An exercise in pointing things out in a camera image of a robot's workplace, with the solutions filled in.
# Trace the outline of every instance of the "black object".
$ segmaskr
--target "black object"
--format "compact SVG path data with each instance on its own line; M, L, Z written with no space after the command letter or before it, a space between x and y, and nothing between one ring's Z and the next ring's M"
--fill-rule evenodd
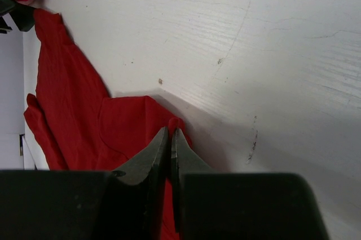
M6 14L10 14L20 31L29 31L35 23L33 17L34 10L35 8L21 5L14 0L0 0L0 33L12 31L2 18Z
M162 128L113 172L0 172L0 239L159 239L171 174L181 239L328 239L294 174L218 174Z

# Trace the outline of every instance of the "white table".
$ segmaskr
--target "white table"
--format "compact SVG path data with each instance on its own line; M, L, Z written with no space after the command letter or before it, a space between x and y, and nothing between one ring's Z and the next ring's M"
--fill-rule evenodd
M332 239L361 239L361 0L37 4L61 12L112 96L155 97L215 168L301 174ZM25 93L38 53L31 31Z

